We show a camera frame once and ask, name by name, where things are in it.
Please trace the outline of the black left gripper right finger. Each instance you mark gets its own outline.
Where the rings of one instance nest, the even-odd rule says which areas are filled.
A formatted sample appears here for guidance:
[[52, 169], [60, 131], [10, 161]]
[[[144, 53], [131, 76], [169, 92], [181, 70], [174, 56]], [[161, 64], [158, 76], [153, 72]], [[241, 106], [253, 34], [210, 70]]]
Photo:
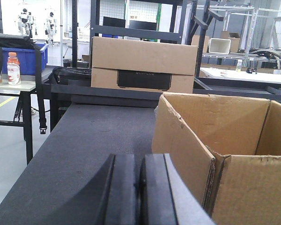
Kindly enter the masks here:
[[180, 178], [169, 154], [147, 154], [142, 161], [140, 224], [214, 224]]

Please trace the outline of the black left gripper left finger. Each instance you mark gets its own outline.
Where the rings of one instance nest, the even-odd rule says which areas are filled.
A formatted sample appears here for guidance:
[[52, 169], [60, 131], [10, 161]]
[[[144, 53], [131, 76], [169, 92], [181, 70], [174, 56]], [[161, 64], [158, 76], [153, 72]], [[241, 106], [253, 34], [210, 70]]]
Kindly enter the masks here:
[[136, 174], [133, 154], [110, 154], [74, 197], [41, 225], [135, 225]]

